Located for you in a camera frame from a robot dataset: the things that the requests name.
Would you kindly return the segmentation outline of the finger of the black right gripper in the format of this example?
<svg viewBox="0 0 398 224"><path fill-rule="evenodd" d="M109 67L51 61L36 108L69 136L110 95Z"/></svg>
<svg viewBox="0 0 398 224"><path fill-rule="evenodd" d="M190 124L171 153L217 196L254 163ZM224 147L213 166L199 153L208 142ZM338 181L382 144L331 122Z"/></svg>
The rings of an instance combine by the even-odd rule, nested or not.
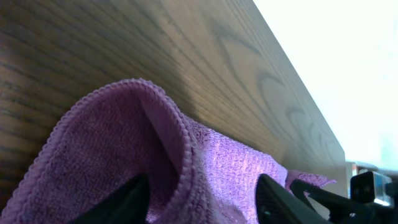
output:
<svg viewBox="0 0 398 224"><path fill-rule="evenodd" d="M397 183L391 186L394 195L394 208L384 207L375 203L359 203L350 198L320 189L301 180L291 183L293 194L303 203L312 207L308 198L323 205L330 211L328 221L331 223L358 223L358 224L397 224Z"/></svg>

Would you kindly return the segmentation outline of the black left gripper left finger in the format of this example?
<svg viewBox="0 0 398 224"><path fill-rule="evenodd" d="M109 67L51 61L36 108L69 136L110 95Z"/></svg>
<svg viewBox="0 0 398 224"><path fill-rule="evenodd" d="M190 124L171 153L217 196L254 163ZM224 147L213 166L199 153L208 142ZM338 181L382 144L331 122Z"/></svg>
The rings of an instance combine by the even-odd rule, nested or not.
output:
<svg viewBox="0 0 398 224"><path fill-rule="evenodd" d="M149 179L139 174L70 223L145 224L149 200Z"/></svg>

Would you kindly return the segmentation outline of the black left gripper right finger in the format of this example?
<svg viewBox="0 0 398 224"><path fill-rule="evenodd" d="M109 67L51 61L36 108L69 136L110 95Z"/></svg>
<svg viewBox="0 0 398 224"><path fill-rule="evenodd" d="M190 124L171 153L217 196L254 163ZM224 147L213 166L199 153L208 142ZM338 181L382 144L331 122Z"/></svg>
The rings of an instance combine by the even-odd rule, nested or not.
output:
<svg viewBox="0 0 398 224"><path fill-rule="evenodd" d="M259 224L329 223L267 174L257 180L255 203Z"/></svg>

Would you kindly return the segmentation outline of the purple microfiber cloth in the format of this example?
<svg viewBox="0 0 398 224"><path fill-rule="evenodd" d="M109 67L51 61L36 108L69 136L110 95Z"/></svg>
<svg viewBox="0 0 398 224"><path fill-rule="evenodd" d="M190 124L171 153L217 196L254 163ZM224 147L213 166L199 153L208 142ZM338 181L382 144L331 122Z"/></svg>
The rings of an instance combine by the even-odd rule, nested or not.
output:
<svg viewBox="0 0 398 224"><path fill-rule="evenodd" d="M67 223L138 174L150 183L147 223L256 223L261 174L285 189L296 179L330 183L197 123L152 82L123 80L61 118L1 222Z"/></svg>

